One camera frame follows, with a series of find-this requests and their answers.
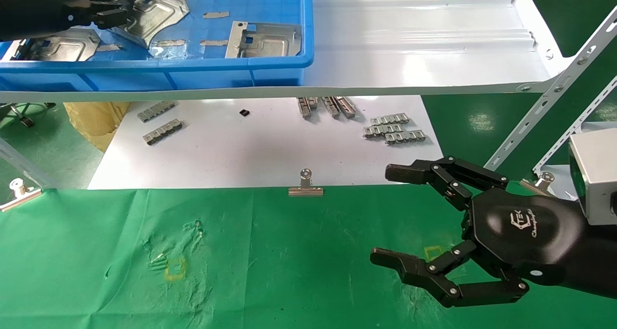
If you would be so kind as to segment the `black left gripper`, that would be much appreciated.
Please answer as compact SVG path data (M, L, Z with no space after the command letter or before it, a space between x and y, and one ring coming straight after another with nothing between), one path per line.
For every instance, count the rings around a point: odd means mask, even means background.
M99 12L93 18L93 2L131 8ZM134 3L135 0L18 0L18 35L42 37L92 23L101 30L125 26L133 16Z

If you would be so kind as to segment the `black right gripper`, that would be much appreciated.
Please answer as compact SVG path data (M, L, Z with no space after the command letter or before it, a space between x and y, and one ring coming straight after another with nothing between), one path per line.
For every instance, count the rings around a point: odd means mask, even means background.
M410 166L389 164L385 178L429 184L457 211L468 209L463 218L465 241L430 262L372 249L371 263L395 270L401 283L426 290L446 308L515 303L529 291L522 279L544 286L568 285L569 257L587 228L576 202L509 193L503 190L507 177L452 156L417 159ZM465 185L487 191L472 199ZM499 280L457 285L447 278L470 259Z

